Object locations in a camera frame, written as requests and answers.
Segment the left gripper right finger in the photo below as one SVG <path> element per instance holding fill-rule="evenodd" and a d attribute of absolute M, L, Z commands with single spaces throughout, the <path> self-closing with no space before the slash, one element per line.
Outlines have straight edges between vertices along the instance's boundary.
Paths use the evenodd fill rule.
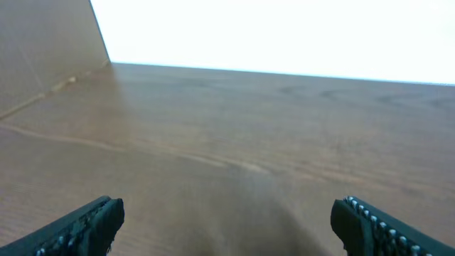
<path fill-rule="evenodd" d="M 454 248 L 355 197 L 336 199 L 331 228 L 348 255 L 454 256 Z"/>

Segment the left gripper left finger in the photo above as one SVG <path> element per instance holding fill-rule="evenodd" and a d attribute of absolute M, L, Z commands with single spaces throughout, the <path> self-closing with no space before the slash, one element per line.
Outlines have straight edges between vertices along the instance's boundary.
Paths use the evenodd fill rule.
<path fill-rule="evenodd" d="M 1 247 L 10 256 L 105 256 L 124 223 L 121 198 L 101 196 Z"/>

